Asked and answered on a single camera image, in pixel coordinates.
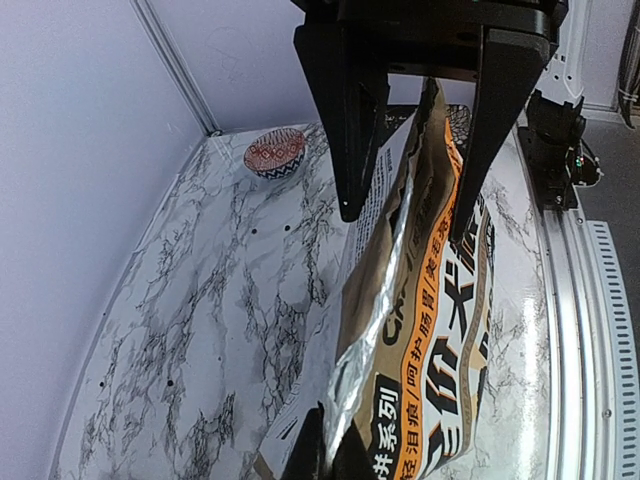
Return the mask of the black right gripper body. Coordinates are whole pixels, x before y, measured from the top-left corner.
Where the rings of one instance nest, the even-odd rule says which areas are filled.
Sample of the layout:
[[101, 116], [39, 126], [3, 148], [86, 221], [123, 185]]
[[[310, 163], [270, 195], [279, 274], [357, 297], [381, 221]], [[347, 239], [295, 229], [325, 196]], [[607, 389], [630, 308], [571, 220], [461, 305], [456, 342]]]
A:
[[294, 45], [301, 61], [374, 62], [399, 75], [478, 79], [491, 30], [530, 34], [556, 49], [566, 1], [296, 1], [305, 13]]

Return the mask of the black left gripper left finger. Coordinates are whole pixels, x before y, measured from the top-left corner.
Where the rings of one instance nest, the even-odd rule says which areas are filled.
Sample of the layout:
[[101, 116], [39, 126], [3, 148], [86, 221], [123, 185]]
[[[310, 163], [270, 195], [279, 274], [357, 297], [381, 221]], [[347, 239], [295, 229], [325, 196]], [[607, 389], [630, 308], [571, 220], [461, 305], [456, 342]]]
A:
[[305, 417], [281, 476], [282, 480], [330, 479], [324, 443], [324, 408], [311, 408]]

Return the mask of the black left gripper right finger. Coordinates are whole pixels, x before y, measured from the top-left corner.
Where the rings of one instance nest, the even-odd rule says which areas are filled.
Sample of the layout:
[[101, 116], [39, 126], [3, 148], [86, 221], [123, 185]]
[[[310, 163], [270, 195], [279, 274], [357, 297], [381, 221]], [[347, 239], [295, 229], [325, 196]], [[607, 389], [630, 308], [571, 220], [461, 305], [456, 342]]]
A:
[[367, 450], [354, 423], [346, 431], [332, 465], [335, 480], [374, 480]]

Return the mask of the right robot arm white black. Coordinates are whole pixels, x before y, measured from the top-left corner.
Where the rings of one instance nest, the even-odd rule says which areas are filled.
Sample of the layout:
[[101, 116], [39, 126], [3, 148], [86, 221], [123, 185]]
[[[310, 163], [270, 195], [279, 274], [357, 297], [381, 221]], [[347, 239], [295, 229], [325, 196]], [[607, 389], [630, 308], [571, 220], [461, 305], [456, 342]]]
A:
[[332, 154], [340, 212], [355, 221], [381, 144], [390, 74], [471, 82], [475, 100], [451, 236], [460, 240], [519, 116], [541, 202], [569, 209], [585, 181], [580, 140], [586, 1], [302, 1], [294, 46]]

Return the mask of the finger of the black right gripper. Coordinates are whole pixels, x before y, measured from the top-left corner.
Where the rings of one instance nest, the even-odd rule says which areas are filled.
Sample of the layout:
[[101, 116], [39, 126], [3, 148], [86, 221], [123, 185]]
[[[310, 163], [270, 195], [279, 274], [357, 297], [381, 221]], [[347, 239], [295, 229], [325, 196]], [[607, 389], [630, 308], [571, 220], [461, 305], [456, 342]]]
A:
[[469, 145], [457, 191], [450, 239], [459, 241], [489, 168], [548, 63], [544, 33], [486, 27], [482, 35]]
[[356, 221], [371, 187], [389, 96], [387, 63], [338, 24], [296, 28], [294, 46], [329, 142], [343, 221]]

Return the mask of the brown dog food bag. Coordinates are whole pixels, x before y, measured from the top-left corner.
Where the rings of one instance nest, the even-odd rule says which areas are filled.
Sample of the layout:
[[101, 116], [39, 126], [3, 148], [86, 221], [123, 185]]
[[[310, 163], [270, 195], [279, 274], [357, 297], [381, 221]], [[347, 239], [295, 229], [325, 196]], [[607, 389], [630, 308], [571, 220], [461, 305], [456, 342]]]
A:
[[254, 463], [281, 479], [307, 412], [324, 408], [325, 460], [356, 425], [375, 479], [424, 479], [474, 443], [488, 370], [495, 229], [477, 198], [450, 239], [463, 170], [440, 84], [387, 140], [386, 192], [366, 241], [351, 237], [344, 280], [321, 313], [298, 382]]

